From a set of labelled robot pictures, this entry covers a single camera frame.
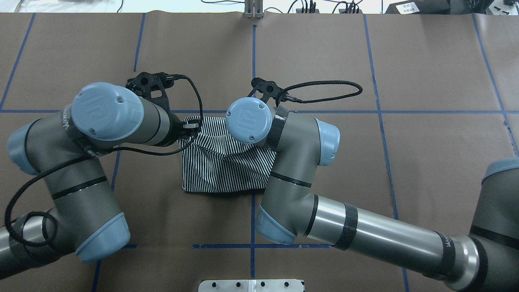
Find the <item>cloth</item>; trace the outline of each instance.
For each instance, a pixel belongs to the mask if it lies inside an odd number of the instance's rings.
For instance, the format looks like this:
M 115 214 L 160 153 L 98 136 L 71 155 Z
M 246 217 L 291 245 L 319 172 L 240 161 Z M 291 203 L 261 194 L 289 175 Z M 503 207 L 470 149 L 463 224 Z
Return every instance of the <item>cloth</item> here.
M 179 140 L 179 144 L 183 147 L 187 141 Z M 264 189 L 276 154 L 234 140 L 223 117 L 209 116 L 203 118 L 200 134 L 181 156 L 185 192 L 226 193 Z

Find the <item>metal bracket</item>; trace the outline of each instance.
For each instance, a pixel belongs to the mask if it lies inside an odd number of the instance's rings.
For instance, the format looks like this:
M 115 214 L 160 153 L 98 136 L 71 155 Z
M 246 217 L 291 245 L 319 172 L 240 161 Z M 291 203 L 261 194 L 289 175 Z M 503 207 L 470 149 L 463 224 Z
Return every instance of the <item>metal bracket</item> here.
M 263 18 L 263 0 L 245 0 L 245 18 Z
M 305 282 L 296 279 L 276 280 L 205 280 L 198 292 L 305 292 Z

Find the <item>gray robot arm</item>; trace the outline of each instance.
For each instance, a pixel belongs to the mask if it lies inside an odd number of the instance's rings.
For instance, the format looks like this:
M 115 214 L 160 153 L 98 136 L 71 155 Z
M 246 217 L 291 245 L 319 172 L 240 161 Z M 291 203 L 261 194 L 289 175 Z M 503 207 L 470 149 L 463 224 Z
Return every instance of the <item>gray robot arm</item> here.
M 338 129 L 245 97 L 226 114 L 231 135 L 276 151 L 256 219 L 266 239 L 302 235 L 443 281 L 455 291 L 519 289 L 519 158 L 496 162 L 483 181 L 469 236 L 430 231 L 310 192 L 318 165 L 337 152 Z
M 30 242 L 41 243 L 56 232 L 49 244 L 29 246 L 15 240 L 5 226 L 0 228 L 0 278 L 44 266 L 73 252 L 85 263 L 94 262 L 125 246 L 130 233 L 124 213 L 96 158 L 122 143 L 168 146 L 183 134 L 181 128 L 169 105 L 158 106 L 124 87 L 93 83 L 62 112 L 11 135 L 9 155 L 31 175 L 84 156 L 92 159 L 45 177 L 55 205 L 47 213 L 57 226 L 33 213 L 12 224 L 14 231 Z

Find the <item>white mounting plate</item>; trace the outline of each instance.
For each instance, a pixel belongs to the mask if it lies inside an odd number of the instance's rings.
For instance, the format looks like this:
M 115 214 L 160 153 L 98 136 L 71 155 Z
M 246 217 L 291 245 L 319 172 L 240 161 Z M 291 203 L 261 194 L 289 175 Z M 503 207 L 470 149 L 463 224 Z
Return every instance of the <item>white mounting plate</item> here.
M 239 292 L 305 292 L 303 280 L 205 280 L 198 286 L 198 292 L 239 291 Z

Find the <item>blue joint cover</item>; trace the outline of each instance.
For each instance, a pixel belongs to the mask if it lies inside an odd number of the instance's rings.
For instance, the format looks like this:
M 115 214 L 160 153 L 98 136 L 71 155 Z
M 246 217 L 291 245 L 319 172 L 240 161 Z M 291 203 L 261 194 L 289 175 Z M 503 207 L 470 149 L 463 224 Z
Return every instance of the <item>blue joint cover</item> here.
M 331 124 L 315 119 L 319 128 L 319 140 L 321 142 L 321 159 L 319 165 L 328 166 L 332 163 L 339 149 L 340 131 Z
M 237 141 L 254 144 L 263 140 L 272 126 L 272 113 L 258 98 L 243 97 L 233 102 L 225 115 L 225 127 Z
M 256 218 L 256 231 L 274 243 L 292 244 L 296 238 L 295 234 L 274 220 L 261 205 Z
M 11 161 L 18 165 L 21 171 L 33 176 L 37 176 L 39 173 L 32 167 L 29 159 L 27 158 L 25 140 L 27 138 L 27 133 L 36 121 L 37 120 L 21 127 L 16 132 L 12 133 L 12 135 L 7 140 L 7 153 L 9 153 Z
M 488 166 L 485 176 L 481 180 L 481 183 L 483 183 L 483 181 L 485 181 L 485 179 L 491 175 L 494 175 L 498 172 L 502 172 L 505 170 L 515 169 L 515 168 L 519 168 L 519 157 L 506 158 L 506 159 L 492 162 Z
M 119 213 L 95 231 L 76 250 L 84 263 L 103 259 L 124 247 L 130 240 L 125 214 Z
M 76 127 L 88 137 L 117 141 L 141 126 L 144 106 L 129 89 L 96 82 L 83 87 L 74 98 L 71 115 Z

